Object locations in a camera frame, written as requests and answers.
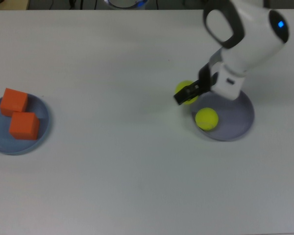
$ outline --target white table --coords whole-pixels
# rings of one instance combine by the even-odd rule
[[[0,12],[0,97],[40,96],[48,139],[0,154],[0,235],[294,233],[291,37],[251,71],[235,142],[197,135],[173,91],[219,46],[202,11]]]

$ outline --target tennis ball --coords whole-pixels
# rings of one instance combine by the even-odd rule
[[[218,121],[218,114],[211,108],[203,108],[199,110],[195,116],[197,126],[204,131],[214,129],[217,126]]]
[[[180,90],[182,90],[184,87],[191,85],[193,82],[192,81],[183,81],[180,82],[177,87],[175,88],[175,93],[178,93]],[[194,103],[197,100],[198,96],[196,96],[195,98],[191,99],[191,100],[187,100],[184,102],[184,104],[191,104]]]

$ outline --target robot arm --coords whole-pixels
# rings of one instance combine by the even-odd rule
[[[228,24],[221,30],[229,29],[230,37],[225,40],[214,25],[216,18],[218,23]],[[179,105],[209,91],[236,99],[246,72],[276,54],[289,38],[287,22],[280,13],[241,0],[210,0],[203,21],[222,48],[199,71],[198,81],[175,94]]]

